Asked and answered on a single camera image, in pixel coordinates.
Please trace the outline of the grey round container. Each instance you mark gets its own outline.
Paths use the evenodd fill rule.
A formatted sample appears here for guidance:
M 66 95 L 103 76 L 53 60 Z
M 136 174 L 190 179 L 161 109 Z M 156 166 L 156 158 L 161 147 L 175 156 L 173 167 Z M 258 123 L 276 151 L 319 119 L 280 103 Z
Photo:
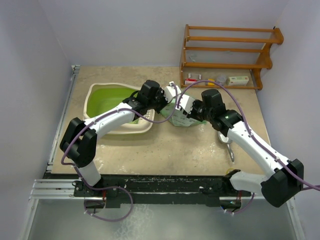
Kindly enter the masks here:
M 228 77 L 224 74 L 220 74 L 216 77 L 216 82 L 224 85 L 226 83 L 226 81 L 228 80 Z

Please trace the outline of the silver metal scoop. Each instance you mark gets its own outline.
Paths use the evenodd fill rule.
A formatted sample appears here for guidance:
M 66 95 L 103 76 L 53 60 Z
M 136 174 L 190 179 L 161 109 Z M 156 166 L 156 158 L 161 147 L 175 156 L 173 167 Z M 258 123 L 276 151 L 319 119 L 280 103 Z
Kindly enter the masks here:
M 233 142 L 231 139 L 229 139 L 228 137 L 224 136 L 221 132 L 217 132 L 218 138 L 219 140 L 224 143 L 226 145 L 229 157 L 231 159 L 231 162 L 234 163 L 235 162 L 235 155 L 233 150 L 231 149 L 231 143 Z

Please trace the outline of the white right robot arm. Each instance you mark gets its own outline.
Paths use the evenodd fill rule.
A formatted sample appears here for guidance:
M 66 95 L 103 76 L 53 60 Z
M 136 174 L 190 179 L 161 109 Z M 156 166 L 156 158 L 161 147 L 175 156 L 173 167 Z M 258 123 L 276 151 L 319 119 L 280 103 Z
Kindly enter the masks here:
M 205 90 L 202 99 L 182 96 L 179 106 L 188 117 L 207 121 L 212 127 L 240 146 L 263 170 L 263 174 L 233 170 L 225 176 L 222 190 L 228 196 L 247 191 L 263 197 L 278 208 L 303 188 L 304 165 L 278 153 L 246 123 L 243 115 L 226 109 L 217 89 Z

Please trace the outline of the beige green litter box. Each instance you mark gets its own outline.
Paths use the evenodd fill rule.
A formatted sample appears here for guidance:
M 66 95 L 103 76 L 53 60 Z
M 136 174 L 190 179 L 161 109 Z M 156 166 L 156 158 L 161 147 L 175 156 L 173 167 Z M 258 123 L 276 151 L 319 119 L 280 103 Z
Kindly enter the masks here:
M 115 108 L 125 98 L 140 88 L 124 83 L 94 83 L 90 86 L 83 107 L 83 120 L 101 115 Z M 109 132 L 110 135 L 144 134 L 153 126 L 152 122 L 138 118 Z

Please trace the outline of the red white small box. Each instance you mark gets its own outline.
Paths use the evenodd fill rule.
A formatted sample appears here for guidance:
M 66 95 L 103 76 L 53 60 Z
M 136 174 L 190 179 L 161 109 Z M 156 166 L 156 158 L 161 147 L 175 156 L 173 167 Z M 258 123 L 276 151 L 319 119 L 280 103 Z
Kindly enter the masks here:
M 193 84 L 193 83 L 196 83 L 198 80 L 197 79 L 194 79 L 194 78 L 186 78 L 185 80 L 184 80 L 184 84 L 185 85 L 191 85 L 191 84 Z

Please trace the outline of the wooden shelf rack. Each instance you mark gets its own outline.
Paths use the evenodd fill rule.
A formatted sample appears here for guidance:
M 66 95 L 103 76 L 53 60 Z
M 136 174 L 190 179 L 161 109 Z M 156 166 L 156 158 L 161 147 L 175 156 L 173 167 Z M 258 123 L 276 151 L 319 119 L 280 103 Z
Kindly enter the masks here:
M 224 36 L 196 36 L 191 34 L 191 30 L 196 31 L 222 31 L 222 32 L 248 32 L 248 33 L 268 33 L 269 38 L 253 37 L 224 37 Z M 278 27 L 272 29 L 266 28 L 241 28 L 241 27 L 217 27 L 217 26 L 193 26 L 185 25 L 184 36 L 180 55 L 179 78 L 180 86 L 186 87 L 184 78 L 185 68 L 203 68 L 203 69 L 231 69 L 231 70 L 249 70 L 253 73 L 253 86 L 231 86 L 231 89 L 250 89 L 262 90 L 261 80 L 262 69 L 270 70 L 273 63 L 270 56 L 272 45 L 282 45 L 285 38 Z M 188 42 L 221 42 L 221 43 L 242 43 L 242 44 L 262 44 L 260 49 L 239 48 L 239 47 L 207 47 L 207 46 L 188 46 Z M 255 63 L 214 63 L 214 62 L 194 62 L 187 61 L 188 51 L 199 52 L 222 52 L 222 53 L 248 53 L 258 54 Z

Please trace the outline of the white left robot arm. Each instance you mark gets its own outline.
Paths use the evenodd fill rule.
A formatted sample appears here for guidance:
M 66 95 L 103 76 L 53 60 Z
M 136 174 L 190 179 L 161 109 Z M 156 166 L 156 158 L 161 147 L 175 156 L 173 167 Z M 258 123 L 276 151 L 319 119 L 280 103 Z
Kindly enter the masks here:
M 173 82 L 162 88 L 158 82 L 147 80 L 111 110 L 87 120 L 75 117 L 69 122 L 59 148 L 63 158 L 71 159 L 70 165 L 86 183 L 85 190 L 91 196 L 103 191 L 102 177 L 94 163 L 97 141 L 121 125 L 144 118 L 149 110 L 159 113 L 179 94 Z

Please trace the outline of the green cat litter bag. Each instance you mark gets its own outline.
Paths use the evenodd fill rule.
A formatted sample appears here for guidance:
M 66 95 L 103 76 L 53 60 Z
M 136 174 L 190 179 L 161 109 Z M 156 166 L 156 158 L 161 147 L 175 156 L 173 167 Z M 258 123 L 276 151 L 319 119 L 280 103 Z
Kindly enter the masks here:
M 183 115 L 180 111 L 175 109 L 179 96 L 174 98 L 165 108 L 163 108 L 160 111 L 160 114 L 175 127 L 193 127 L 197 125 L 205 125 L 207 123 L 206 121 L 187 118 L 186 115 Z

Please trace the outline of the green white carton box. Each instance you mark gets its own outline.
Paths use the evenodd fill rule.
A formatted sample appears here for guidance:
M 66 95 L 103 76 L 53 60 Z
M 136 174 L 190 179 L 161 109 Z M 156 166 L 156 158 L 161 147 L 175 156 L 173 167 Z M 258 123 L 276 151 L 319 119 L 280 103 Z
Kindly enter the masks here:
M 246 86 L 249 82 L 248 76 L 230 76 L 226 81 L 227 86 Z

